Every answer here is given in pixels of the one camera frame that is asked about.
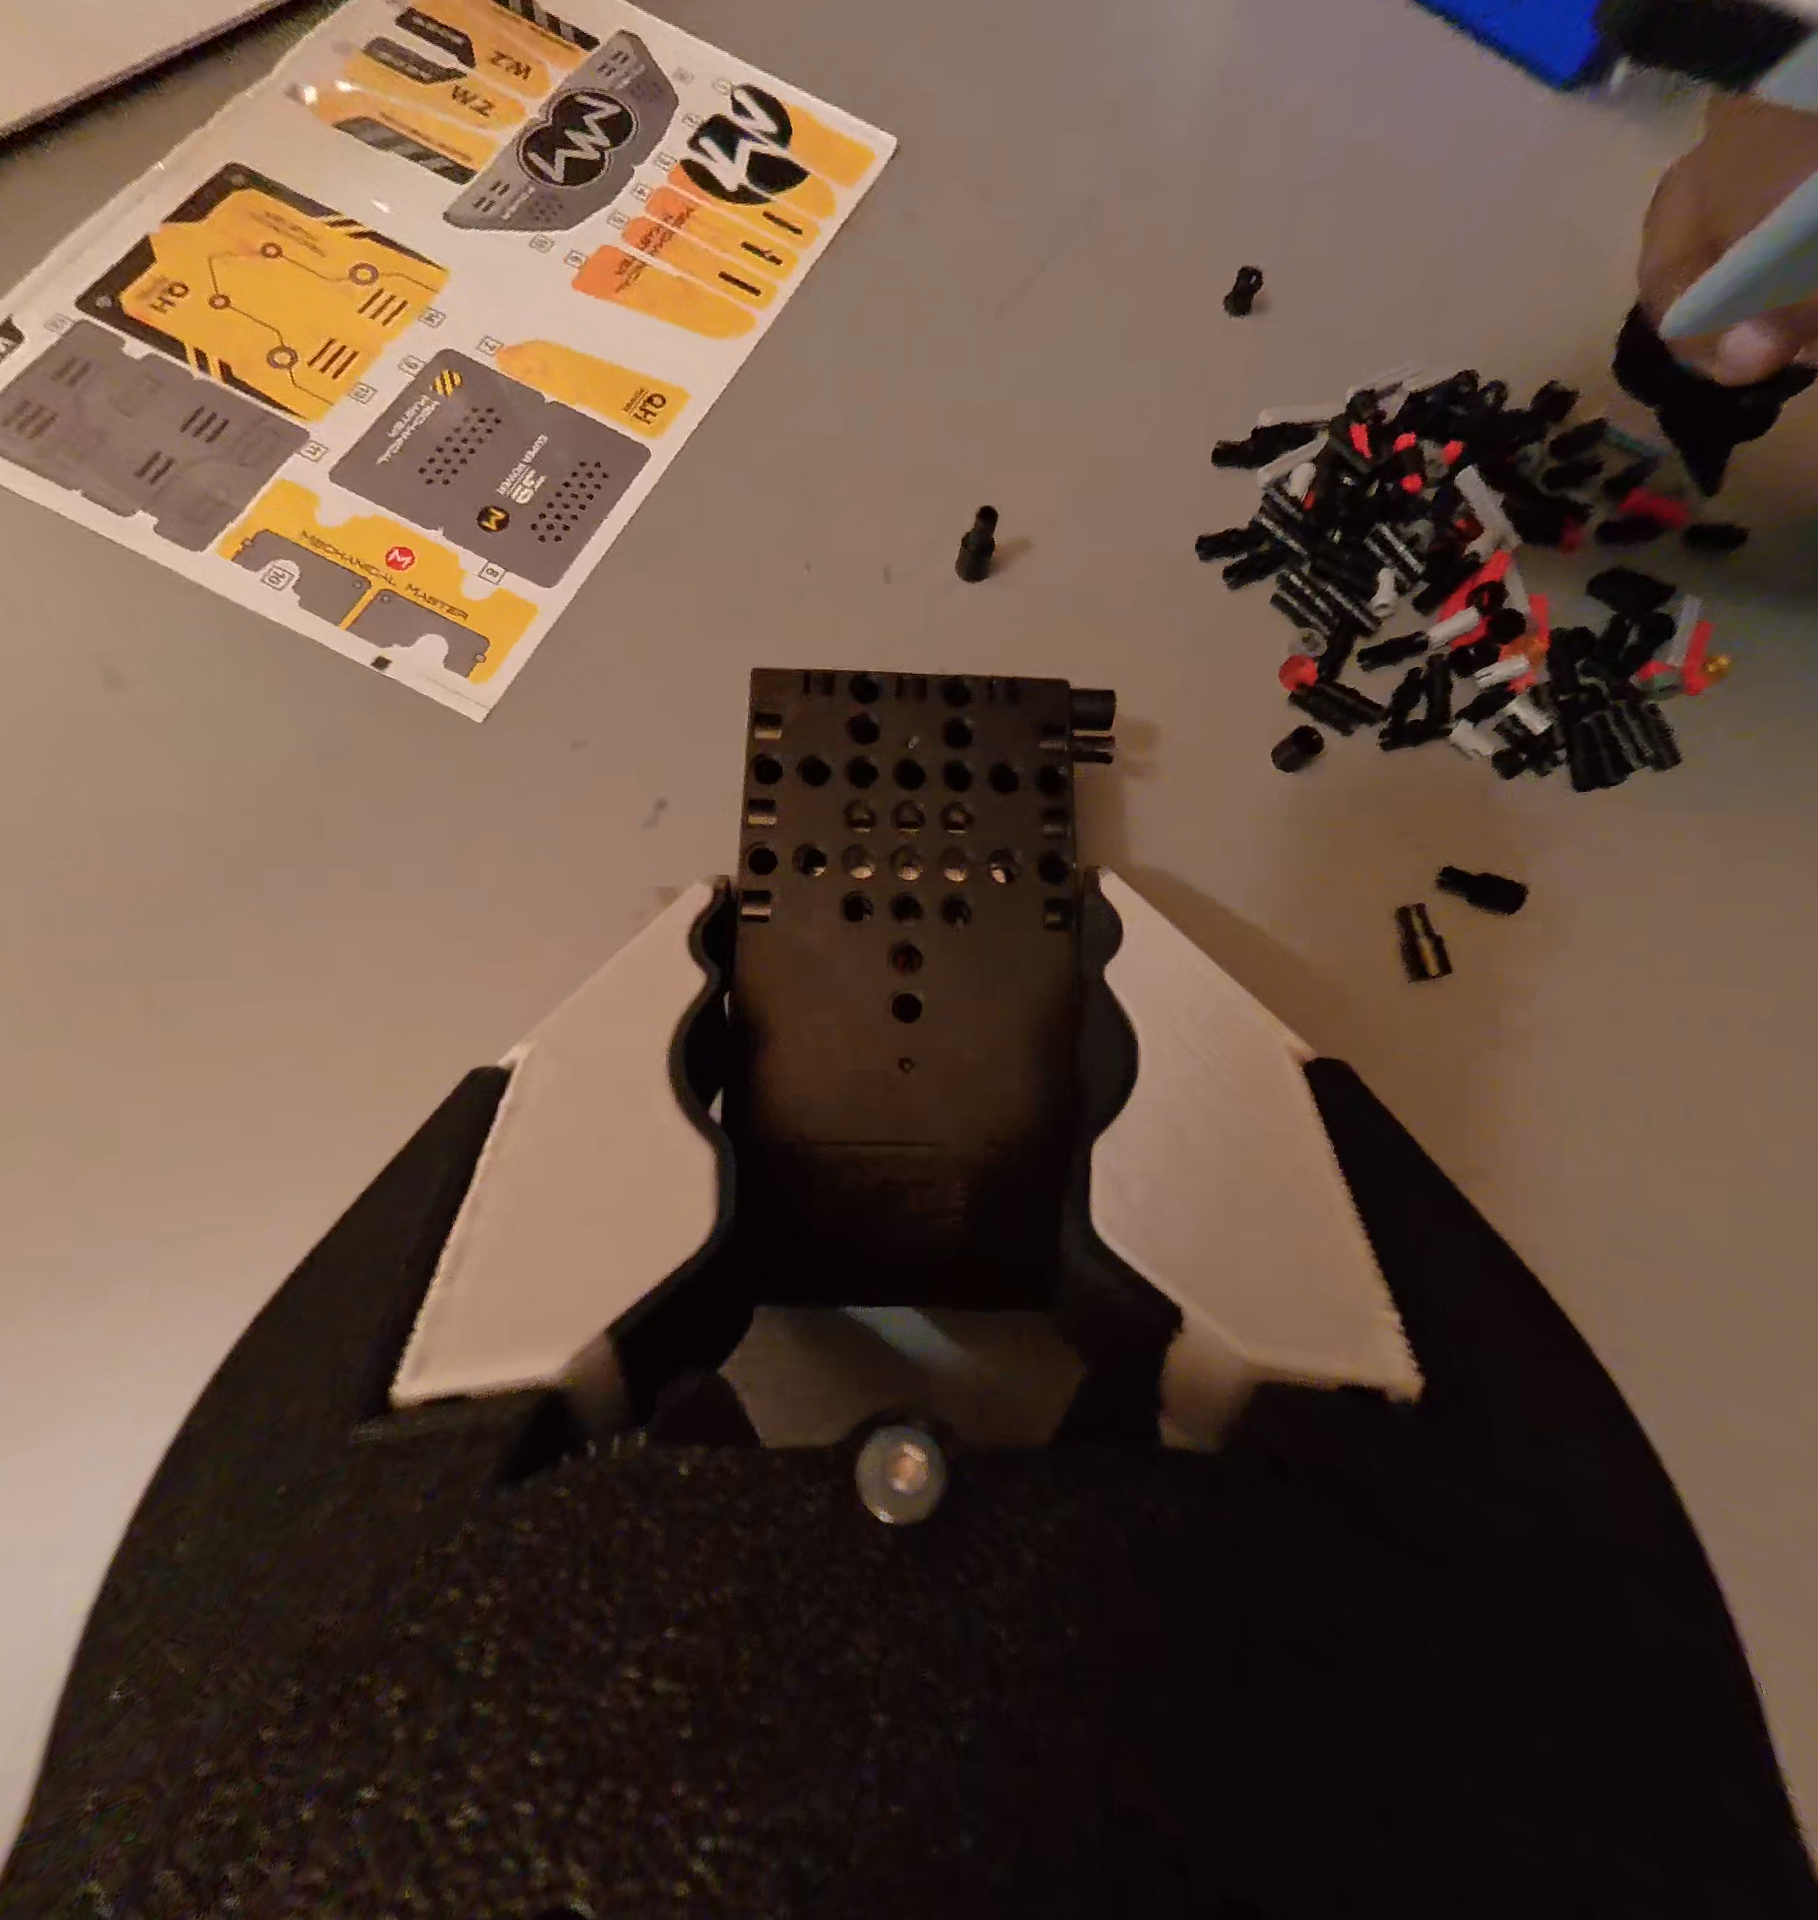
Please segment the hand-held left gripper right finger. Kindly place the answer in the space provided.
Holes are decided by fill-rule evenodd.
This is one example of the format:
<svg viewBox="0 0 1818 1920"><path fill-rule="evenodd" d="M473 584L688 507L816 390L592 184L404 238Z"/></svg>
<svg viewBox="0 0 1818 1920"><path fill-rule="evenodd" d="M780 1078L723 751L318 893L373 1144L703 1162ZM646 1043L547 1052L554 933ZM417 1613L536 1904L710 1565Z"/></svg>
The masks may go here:
<svg viewBox="0 0 1818 1920"><path fill-rule="evenodd" d="M1267 1383L1416 1405L1423 1370L1309 1091L1309 1044L1114 870L1105 984L1134 1043L1092 1151L1103 1245L1175 1309L1159 1437L1218 1450Z"/></svg>

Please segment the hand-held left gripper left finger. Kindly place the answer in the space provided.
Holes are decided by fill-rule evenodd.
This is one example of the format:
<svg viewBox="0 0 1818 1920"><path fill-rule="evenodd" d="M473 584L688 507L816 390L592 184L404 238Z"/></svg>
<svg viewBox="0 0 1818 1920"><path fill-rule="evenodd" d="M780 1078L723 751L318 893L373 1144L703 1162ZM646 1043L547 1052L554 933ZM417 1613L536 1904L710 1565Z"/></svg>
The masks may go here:
<svg viewBox="0 0 1818 1920"><path fill-rule="evenodd" d="M637 1419L621 1328L707 1253L728 1148L688 1078L720 971L720 880L688 885L503 1059L507 1086L390 1387L395 1413L560 1394Z"/></svg>

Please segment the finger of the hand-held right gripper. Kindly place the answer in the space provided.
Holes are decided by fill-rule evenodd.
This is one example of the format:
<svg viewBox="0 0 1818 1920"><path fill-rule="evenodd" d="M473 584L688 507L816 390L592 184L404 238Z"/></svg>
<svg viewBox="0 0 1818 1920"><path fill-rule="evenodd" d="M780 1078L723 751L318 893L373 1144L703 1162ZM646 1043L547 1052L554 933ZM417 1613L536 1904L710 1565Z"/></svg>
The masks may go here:
<svg viewBox="0 0 1818 1920"><path fill-rule="evenodd" d="M1697 487L1716 494L1737 447L1772 432L1818 370L1808 350L1772 323L1667 338L1656 311L1635 304L1617 335L1614 375L1656 417Z"/></svg>
<svg viewBox="0 0 1818 1920"><path fill-rule="evenodd" d="M1664 336L1725 333L1817 296L1818 169L1679 297Z"/></svg>

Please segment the pile of black red pins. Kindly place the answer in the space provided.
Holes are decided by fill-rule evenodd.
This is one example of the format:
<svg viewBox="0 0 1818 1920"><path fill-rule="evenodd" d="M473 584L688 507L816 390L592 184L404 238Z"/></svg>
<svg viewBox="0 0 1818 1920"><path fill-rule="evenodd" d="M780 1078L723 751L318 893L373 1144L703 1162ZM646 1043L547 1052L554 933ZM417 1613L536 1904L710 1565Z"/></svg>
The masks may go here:
<svg viewBox="0 0 1818 1920"><path fill-rule="evenodd" d="M1664 543L1722 558L1751 533L1708 514L1677 455L1580 417L1578 390L1388 379L1332 413L1267 413L1214 462L1262 492L1196 557L1284 620L1292 728L1448 746L1580 795L1682 765L1664 706L1730 662L1699 592L1626 558Z"/></svg>

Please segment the person's right hand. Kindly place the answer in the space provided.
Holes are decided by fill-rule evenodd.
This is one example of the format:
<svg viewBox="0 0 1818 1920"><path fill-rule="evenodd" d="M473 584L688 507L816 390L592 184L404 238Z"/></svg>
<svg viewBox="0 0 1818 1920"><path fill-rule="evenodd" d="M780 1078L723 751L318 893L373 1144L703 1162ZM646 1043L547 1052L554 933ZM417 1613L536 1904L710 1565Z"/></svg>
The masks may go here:
<svg viewBox="0 0 1818 1920"><path fill-rule="evenodd" d="M1713 97L1697 144L1660 181L1642 222L1640 305L1653 325L1751 227L1818 172L1818 113ZM1673 335L1677 357L1722 385L1818 370L1818 293L1701 335Z"/></svg>

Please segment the blue plastic bin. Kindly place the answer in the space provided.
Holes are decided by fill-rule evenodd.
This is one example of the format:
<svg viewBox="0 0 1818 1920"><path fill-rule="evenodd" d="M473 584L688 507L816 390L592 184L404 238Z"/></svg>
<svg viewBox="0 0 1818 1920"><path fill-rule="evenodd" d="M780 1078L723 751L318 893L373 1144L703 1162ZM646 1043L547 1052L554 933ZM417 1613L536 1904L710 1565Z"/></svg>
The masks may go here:
<svg viewBox="0 0 1818 1920"><path fill-rule="evenodd" d="M1598 2L1419 2L1423 12L1467 35L1557 92L1601 83L1617 64L1598 24Z"/></svg>

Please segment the yellow and grey sticker sheet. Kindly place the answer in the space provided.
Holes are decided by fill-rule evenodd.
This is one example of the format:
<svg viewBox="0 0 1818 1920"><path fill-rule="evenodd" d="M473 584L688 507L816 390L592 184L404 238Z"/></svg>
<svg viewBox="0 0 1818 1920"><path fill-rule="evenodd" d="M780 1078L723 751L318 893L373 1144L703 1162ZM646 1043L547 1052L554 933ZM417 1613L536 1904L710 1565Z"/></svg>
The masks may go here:
<svg viewBox="0 0 1818 1920"><path fill-rule="evenodd" d="M485 720L894 155L637 4L347 4L0 299L0 487Z"/></svg>

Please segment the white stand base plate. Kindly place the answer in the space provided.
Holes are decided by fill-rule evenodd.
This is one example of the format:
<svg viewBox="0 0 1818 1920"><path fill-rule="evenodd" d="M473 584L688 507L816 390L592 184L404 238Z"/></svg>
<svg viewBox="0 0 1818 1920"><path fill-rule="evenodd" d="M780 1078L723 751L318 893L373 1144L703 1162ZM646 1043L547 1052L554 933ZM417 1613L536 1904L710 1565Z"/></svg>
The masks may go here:
<svg viewBox="0 0 1818 1920"><path fill-rule="evenodd" d="M280 2L0 2L0 141L89 102Z"/></svg>

